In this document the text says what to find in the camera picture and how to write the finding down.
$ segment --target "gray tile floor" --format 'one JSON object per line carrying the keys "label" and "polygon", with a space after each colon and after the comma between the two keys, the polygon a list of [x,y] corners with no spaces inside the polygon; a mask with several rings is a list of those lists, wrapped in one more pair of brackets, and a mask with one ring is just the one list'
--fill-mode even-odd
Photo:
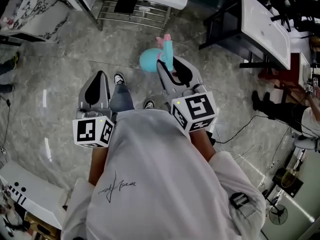
{"label": "gray tile floor", "polygon": [[[199,51],[205,17],[198,7],[189,5],[167,33],[174,41],[175,54],[195,65],[207,89],[213,92],[219,108],[213,135],[226,141],[257,114],[251,105],[252,91],[258,90],[262,96],[273,85],[258,80],[257,70],[240,69],[242,59],[218,45]],[[21,53],[17,69],[0,76],[1,84],[15,83],[14,92],[4,95],[12,103],[4,145],[8,159],[66,190],[73,188],[77,178],[87,178],[91,150],[76,146],[72,131],[81,87],[90,75],[103,70],[112,93],[113,75],[119,71],[126,77],[137,109],[142,108],[146,98],[153,98],[162,109],[164,99],[158,75],[139,67],[140,54],[157,47],[156,37],[160,34],[155,29],[108,21],[104,22],[103,31],[98,31],[84,14],[72,12],[59,43],[25,42],[19,48],[1,45],[1,62],[16,50]],[[3,100],[0,102],[2,142],[8,108]],[[267,171],[265,185],[260,186],[263,190],[292,147],[290,131],[280,143],[287,128],[277,121],[256,117],[232,141],[216,144],[215,148],[231,152],[255,186]]]}

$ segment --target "sneaker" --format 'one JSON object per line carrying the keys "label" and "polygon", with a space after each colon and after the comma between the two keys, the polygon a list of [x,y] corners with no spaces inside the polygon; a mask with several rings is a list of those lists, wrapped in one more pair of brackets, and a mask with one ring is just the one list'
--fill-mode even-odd
{"label": "sneaker", "polygon": [[115,73],[113,80],[115,85],[126,85],[125,77],[121,73]]}
{"label": "sneaker", "polygon": [[154,109],[155,108],[155,103],[152,99],[148,99],[143,106],[143,109]]}
{"label": "sneaker", "polygon": [[13,67],[14,70],[16,69],[16,67],[18,65],[19,57],[20,57],[20,53],[16,52],[15,55],[13,56],[13,58],[12,58],[13,63],[14,63],[14,67]]}
{"label": "sneaker", "polygon": [[258,92],[256,90],[253,91],[251,98],[252,98],[252,102],[253,102],[253,110],[255,110],[255,111],[259,110],[261,100],[260,100]]}
{"label": "sneaker", "polygon": [[270,92],[266,92],[264,97],[263,97],[264,102],[269,102],[270,101]]}

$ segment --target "jeans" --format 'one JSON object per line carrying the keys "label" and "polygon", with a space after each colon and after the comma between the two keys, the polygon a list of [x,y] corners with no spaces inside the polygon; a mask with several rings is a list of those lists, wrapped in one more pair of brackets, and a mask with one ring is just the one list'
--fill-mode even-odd
{"label": "jeans", "polygon": [[[15,63],[13,59],[7,60],[5,63],[0,64],[0,75],[3,75],[10,70],[13,70]],[[12,84],[0,84],[0,93],[6,94],[12,91]]]}
{"label": "jeans", "polygon": [[126,85],[124,84],[115,85],[109,107],[113,113],[135,109],[134,104],[132,102],[131,94]]}
{"label": "jeans", "polygon": [[293,129],[302,133],[302,116],[307,109],[307,106],[294,103],[275,104],[272,101],[262,101],[258,110],[265,113],[271,118],[278,119],[287,123]]}

